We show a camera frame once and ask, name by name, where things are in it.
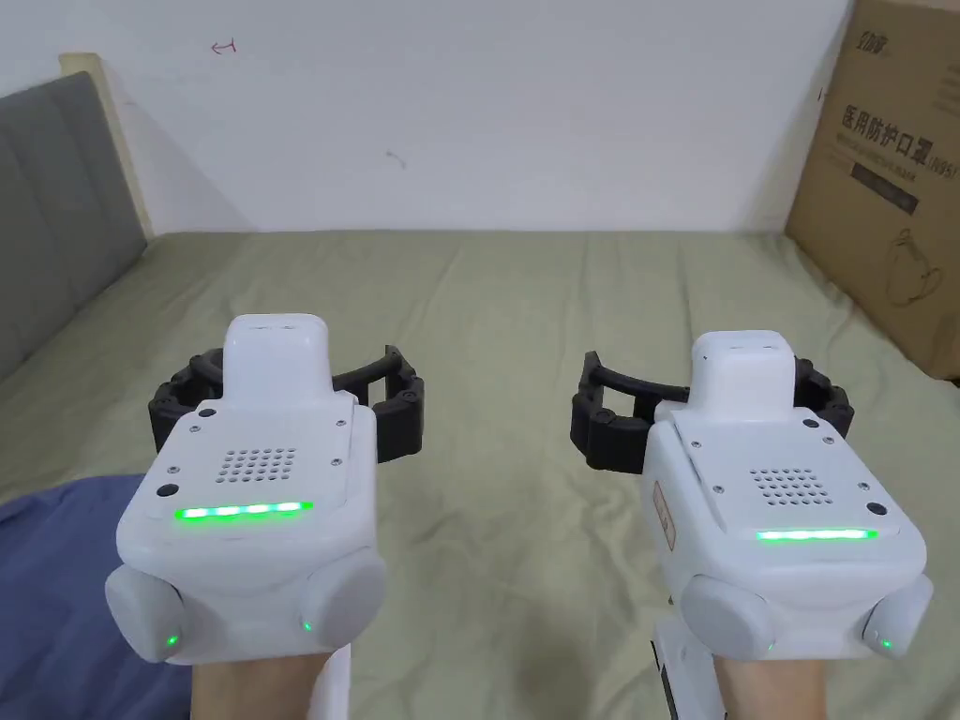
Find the mattress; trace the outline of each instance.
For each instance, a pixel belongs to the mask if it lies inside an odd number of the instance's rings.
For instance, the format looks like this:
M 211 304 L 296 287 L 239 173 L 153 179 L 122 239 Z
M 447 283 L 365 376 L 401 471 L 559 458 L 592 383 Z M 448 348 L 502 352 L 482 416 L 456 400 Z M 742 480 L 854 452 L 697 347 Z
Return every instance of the mattress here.
M 837 662 L 831 716 L 960 713 L 960 391 L 931 380 L 777 236 L 179 234 L 0 385 L 0 499 L 144 471 L 146 402 L 251 312 L 308 312 L 335 372 L 399 346 L 427 384 L 424 450 L 380 467 L 382 614 L 355 718 L 667 717 L 667 612 L 631 476 L 570 444 L 584 352 L 689 380 L 692 340 L 771 328 L 849 392 L 849 440 L 924 531 L 936 594 L 908 660 Z M 629 401 L 609 405 L 629 412 Z

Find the forearm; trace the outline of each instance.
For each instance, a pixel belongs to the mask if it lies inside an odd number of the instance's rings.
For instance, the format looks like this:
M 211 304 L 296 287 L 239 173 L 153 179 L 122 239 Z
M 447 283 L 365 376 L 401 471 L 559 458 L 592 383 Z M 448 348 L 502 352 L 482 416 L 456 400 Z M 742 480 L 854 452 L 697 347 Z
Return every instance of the forearm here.
M 714 660 L 730 720 L 827 720 L 827 676 L 818 660 Z
M 191 720 L 305 720 L 314 684 L 328 658 L 196 665 Z

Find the white plastic housing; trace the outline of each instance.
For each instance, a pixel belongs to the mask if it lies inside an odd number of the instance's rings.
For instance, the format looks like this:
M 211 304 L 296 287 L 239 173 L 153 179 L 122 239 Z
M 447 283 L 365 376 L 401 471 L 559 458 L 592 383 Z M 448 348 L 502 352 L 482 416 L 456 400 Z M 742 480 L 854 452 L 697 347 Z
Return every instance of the white plastic housing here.
M 224 381 L 224 397 L 180 419 L 144 477 L 117 527 L 120 558 L 179 594 L 169 662 L 334 650 L 383 601 L 373 411 L 333 392 L 326 326 L 309 315 L 237 318 Z M 274 512 L 280 503 L 302 509 Z M 227 513 L 178 516 L 213 508 Z M 142 635 L 123 627 L 131 617 L 161 615 L 114 618 L 131 637 Z
M 717 655 L 868 655 L 874 607 L 926 564 L 920 532 L 845 440 L 793 407 L 794 363 L 778 333 L 708 333 L 689 403 L 662 403 L 649 435 L 643 512 L 684 622 Z M 865 538 L 759 535 L 838 530 Z

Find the white robotic gripper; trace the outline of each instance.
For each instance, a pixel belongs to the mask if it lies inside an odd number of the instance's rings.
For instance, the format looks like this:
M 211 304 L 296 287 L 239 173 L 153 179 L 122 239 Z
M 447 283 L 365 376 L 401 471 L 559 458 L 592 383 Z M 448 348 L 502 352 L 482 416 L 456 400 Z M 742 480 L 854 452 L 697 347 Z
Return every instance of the white robotic gripper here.
M 234 320 L 223 382 L 177 422 L 120 519 L 110 611 L 154 662 L 340 651 L 318 693 L 342 707 L 325 717 L 346 718 L 348 646 L 385 591 L 374 412 L 334 392 L 311 315 Z
M 917 527 L 843 435 L 794 406 L 778 333 L 710 332 L 692 356 L 686 402 L 656 405 L 640 456 L 678 611 L 654 637 L 673 716 L 723 720 L 714 656 L 902 656 L 933 593 Z

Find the green indicator light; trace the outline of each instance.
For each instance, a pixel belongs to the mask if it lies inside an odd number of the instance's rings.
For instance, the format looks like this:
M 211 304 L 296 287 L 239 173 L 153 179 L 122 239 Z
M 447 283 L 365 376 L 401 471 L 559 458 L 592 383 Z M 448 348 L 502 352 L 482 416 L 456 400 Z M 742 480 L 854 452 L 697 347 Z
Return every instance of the green indicator light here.
M 184 508 L 174 512 L 180 520 L 235 520 L 247 516 L 289 517 L 313 508 L 312 502 L 275 502 L 256 505 L 224 505 L 219 508 Z
M 836 528 L 827 530 L 765 530 L 756 534 L 757 540 L 765 542 L 804 542 L 807 540 L 872 540 L 878 538 L 876 530 Z

